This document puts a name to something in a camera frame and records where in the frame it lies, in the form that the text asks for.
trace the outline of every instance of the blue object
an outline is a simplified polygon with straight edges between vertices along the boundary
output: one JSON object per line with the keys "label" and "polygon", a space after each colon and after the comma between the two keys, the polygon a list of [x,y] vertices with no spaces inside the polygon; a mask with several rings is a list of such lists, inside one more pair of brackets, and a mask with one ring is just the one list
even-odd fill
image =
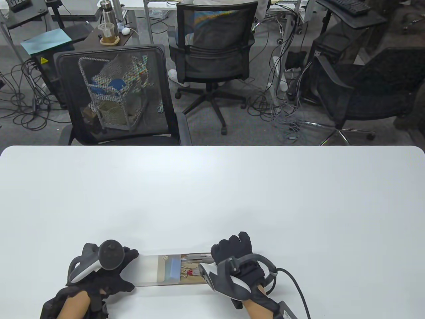
{"label": "blue object", "polygon": [[180,280],[180,272],[181,272],[181,260],[172,259],[171,260],[171,273],[170,277],[174,279]]}
{"label": "blue object", "polygon": [[[98,84],[94,80],[91,81],[91,84],[93,84],[93,85],[100,85],[100,84]],[[125,84],[124,80],[122,80],[122,79],[113,79],[112,81],[109,82],[109,85],[108,86],[110,86],[110,87],[112,87],[112,88],[120,91],[123,87],[126,86],[126,84]],[[108,94],[102,88],[90,88],[90,89],[91,89],[91,91],[94,94],[104,94],[104,95],[107,95]]]}
{"label": "blue object", "polygon": [[113,79],[111,82],[109,82],[109,86],[120,91],[123,87],[126,86],[126,84],[122,79]]}
{"label": "blue object", "polygon": [[21,45],[31,55],[69,42],[71,38],[62,29],[54,29],[21,42]]}

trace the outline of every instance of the chair wheel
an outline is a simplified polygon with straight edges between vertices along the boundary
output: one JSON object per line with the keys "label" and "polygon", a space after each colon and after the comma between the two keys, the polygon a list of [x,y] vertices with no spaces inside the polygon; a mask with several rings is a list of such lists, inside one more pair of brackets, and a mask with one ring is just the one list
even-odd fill
{"label": "chair wheel", "polygon": [[369,141],[373,141],[373,140],[375,139],[375,137],[376,137],[376,135],[375,135],[375,134],[372,134],[372,133],[370,133],[370,134],[368,134],[368,135],[366,136],[366,138],[367,138]]}

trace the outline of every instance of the human hand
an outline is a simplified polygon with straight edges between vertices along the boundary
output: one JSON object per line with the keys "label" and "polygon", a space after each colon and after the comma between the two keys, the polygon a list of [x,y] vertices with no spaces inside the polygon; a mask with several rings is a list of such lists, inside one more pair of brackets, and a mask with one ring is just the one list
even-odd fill
{"label": "human hand", "polygon": [[[244,231],[239,233],[239,237],[233,235],[227,239],[221,240],[218,245],[211,247],[211,256],[218,265],[221,261],[234,256],[236,258],[243,257],[252,253],[251,239]],[[249,287],[261,285],[264,282],[264,271],[258,262],[248,262],[239,268],[240,273],[235,277],[245,282]]]}
{"label": "human hand", "polygon": [[101,295],[102,299],[108,298],[110,295],[114,295],[118,292],[131,292],[134,289],[134,285],[131,282],[125,281],[121,278],[121,271],[137,256],[139,252],[136,249],[128,247],[124,248],[124,260],[121,265],[113,270],[99,269],[97,272],[92,272],[84,279],[76,282],[75,284],[69,284],[69,286],[77,286],[81,290],[85,290],[89,295]]}

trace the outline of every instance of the white computer mouse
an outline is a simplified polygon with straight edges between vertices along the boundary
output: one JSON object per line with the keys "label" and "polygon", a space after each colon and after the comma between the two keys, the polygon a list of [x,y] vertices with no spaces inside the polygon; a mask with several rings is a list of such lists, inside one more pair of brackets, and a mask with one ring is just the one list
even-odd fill
{"label": "white computer mouse", "polygon": [[121,33],[122,33],[122,35],[130,34],[130,28],[127,28],[127,27],[123,28],[123,30],[121,31]]}

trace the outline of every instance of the chair armrest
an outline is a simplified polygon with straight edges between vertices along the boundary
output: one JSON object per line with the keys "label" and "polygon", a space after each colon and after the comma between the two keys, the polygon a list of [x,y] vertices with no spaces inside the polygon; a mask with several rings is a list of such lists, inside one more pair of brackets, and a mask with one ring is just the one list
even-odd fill
{"label": "chair armrest", "polygon": [[342,86],[343,88],[353,89],[353,87],[346,85],[339,78],[338,74],[335,72],[329,60],[324,55],[319,55],[318,57],[316,56],[316,59],[319,61],[320,65],[322,66],[322,69],[326,72],[329,79],[331,79],[333,83],[335,83],[336,85]]}
{"label": "chair armrest", "polygon": [[74,140],[74,133],[72,132],[72,124],[67,125],[63,128],[58,145],[71,145]]}
{"label": "chair armrest", "polygon": [[168,45],[177,49],[178,47],[176,43],[176,28],[173,26],[169,26],[167,35],[168,35]]}
{"label": "chair armrest", "polygon": [[176,112],[178,133],[180,135],[180,145],[192,145],[190,138],[189,126],[187,125],[186,115],[182,112]]}

